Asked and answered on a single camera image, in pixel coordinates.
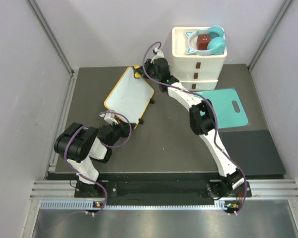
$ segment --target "teal headphones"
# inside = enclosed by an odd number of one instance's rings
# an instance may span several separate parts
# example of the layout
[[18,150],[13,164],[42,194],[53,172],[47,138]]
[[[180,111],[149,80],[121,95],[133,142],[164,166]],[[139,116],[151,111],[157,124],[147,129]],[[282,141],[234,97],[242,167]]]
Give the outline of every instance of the teal headphones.
[[[208,44],[208,49],[206,51],[201,51],[193,48],[191,46],[191,41],[194,37],[201,34],[209,34],[211,41]],[[226,40],[223,38],[224,30],[220,26],[212,26],[207,30],[198,31],[187,31],[185,35],[188,37],[187,40],[187,54],[197,54],[200,56],[210,56],[210,55],[221,55],[226,48]]]

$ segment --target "headphone ear cup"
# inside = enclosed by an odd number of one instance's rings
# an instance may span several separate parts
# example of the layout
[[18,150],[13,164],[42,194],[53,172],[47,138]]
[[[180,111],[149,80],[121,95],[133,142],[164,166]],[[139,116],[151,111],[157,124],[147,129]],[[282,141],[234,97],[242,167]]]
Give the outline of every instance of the headphone ear cup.
[[210,35],[211,39],[215,37],[223,37],[224,30],[220,26],[211,26],[208,30],[206,30],[206,34]]
[[211,50],[212,55],[223,54],[226,47],[226,40],[222,37],[215,37],[208,44],[208,50]]

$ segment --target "drawer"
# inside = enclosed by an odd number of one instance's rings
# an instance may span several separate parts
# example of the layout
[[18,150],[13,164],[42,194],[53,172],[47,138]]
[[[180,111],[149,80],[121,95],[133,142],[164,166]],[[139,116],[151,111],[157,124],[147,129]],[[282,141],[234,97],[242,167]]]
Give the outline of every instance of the drawer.
[[221,71],[224,64],[223,59],[173,59],[172,68],[176,71]]
[[184,71],[175,71],[171,68],[171,73],[174,77],[180,81],[201,81],[201,80],[213,80],[218,79],[221,71],[215,72],[184,72]]
[[203,81],[180,81],[187,90],[189,91],[209,91],[214,90],[217,86],[218,79],[214,80],[203,80]]

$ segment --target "gray wall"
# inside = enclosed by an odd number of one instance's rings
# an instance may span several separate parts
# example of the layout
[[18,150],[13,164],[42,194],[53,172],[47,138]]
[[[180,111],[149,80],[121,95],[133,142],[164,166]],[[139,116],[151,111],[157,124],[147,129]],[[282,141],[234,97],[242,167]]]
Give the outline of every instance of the gray wall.
[[17,237],[69,74],[25,0],[0,0],[0,238]]
[[253,77],[288,175],[298,184],[298,0],[254,68]]
[[36,0],[71,66],[141,64],[159,40],[170,57],[175,26],[220,25],[226,63],[250,63],[281,0]]

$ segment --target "black table surface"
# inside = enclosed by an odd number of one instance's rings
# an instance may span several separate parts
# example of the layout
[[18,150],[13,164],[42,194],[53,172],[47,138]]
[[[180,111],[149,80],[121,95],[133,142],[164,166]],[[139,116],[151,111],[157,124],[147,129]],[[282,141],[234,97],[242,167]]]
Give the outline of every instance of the black table surface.
[[[68,114],[67,124],[73,122],[100,127],[106,122],[98,113],[105,110],[104,100],[126,67],[80,68]],[[114,149],[107,164],[93,162],[100,173],[174,173],[218,171],[214,159],[203,141],[192,133],[188,112],[174,99],[155,90],[155,104],[149,104],[130,141]],[[225,64],[217,89],[237,91],[248,125],[220,130],[223,143],[246,175],[271,176],[286,173],[253,85],[244,64]],[[59,157],[56,173],[71,173]]]

